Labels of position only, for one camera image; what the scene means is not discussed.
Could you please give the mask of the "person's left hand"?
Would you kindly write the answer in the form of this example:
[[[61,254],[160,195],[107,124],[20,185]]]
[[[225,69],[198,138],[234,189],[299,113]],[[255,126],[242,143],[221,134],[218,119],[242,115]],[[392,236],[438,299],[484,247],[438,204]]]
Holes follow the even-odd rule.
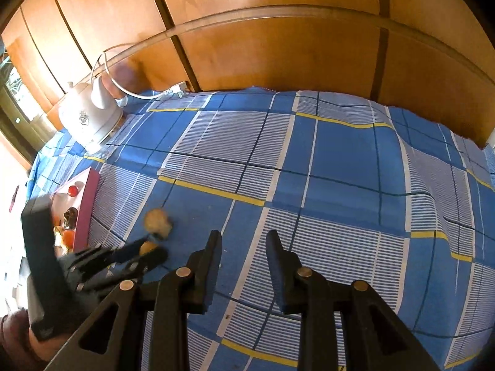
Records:
[[[39,341],[31,330],[25,309],[1,319],[1,370],[44,370],[70,334]]]

